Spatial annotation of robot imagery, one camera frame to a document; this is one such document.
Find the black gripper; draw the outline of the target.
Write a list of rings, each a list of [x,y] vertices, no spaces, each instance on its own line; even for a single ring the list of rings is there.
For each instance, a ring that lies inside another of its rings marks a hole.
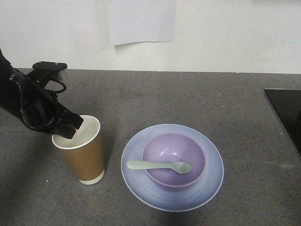
[[[49,81],[45,88],[0,56],[0,106],[28,129],[72,139],[84,119],[58,101],[66,91],[62,82]]]

